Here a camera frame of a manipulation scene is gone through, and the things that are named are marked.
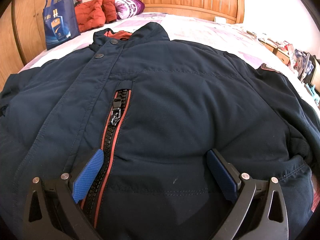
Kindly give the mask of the dark navy padded jacket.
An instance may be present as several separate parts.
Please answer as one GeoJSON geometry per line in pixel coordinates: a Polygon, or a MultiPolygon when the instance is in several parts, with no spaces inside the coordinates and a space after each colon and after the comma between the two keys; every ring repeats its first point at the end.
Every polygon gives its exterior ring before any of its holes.
{"type": "Polygon", "coordinates": [[[216,149],[254,179],[276,177],[289,239],[312,216],[319,118],[288,78],[150,22],[12,74],[1,92],[1,218],[22,238],[34,177],[104,164],[81,207],[103,239],[208,239],[232,206],[210,174],[216,149]]]}

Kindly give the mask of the wooden bedside drawer cabinet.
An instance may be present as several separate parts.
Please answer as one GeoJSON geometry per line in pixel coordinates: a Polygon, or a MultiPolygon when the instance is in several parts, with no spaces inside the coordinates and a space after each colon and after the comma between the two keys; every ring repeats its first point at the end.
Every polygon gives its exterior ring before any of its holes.
{"type": "Polygon", "coordinates": [[[262,39],[258,39],[258,41],[264,46],[266,47],[272,54],[276,55],[276,57],[278,59],[280,59],[280,61],[285,64],[288,65],[290,62],[290,57],[288,55],[288,53],[286,53],[285,51],[281,50],[280,48],[278,48],[277,46],[274,46],[268,42],[263,41],[262,39]]]}

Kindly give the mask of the wooden wardrobe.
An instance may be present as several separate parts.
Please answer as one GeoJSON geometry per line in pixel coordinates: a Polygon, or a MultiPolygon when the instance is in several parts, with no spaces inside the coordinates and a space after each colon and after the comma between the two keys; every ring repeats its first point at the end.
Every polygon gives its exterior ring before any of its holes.
{"type": "Polygon", "coordinates": [[[46,48],[42,12],[46,0],[1,0],[1,88],[46,48]]]}

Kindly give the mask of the purple pink patchwork bedsheet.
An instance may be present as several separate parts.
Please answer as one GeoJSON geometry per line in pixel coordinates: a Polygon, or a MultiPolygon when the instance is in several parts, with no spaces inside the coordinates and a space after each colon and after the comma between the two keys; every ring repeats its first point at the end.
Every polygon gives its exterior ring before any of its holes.
{"type": "Polygon", "coordinates": [[[130,125],[288,122],[319,129],[319,110],[297,78],[234,25],[143,14],[86,31],[8,78],[1,111],[10,125],[45,120],[100,125],[112,100],[130,125]]]}

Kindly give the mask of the blue printed tote bag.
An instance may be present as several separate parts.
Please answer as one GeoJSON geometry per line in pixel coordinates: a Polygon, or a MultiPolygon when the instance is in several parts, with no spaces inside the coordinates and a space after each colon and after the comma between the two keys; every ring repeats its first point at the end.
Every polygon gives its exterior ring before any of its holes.
{"type": "Polygon", "coordinates": [[[47,50],[80,35],[73,0],[46,0],[42,18],[47,50]]]}

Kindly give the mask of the red orange puffer jacket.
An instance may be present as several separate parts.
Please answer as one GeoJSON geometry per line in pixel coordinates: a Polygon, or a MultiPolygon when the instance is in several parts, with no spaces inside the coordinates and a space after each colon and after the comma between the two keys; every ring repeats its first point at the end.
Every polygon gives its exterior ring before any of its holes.
{"type": "Polygon", "coordinates": [[[80,33],[103,27],[117,20],[115,0],[92,0],[75,7],[80,33]]]}

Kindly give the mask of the purple floral pillow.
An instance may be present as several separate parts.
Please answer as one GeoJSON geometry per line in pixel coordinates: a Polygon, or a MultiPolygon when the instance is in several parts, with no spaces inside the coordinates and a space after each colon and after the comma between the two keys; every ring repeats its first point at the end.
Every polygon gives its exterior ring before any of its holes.
{"type": "Polygon", "coordinates": [[[125,20],[141,14],[145,4],[140,0],[115,0],[117,20],[125,20]]]}

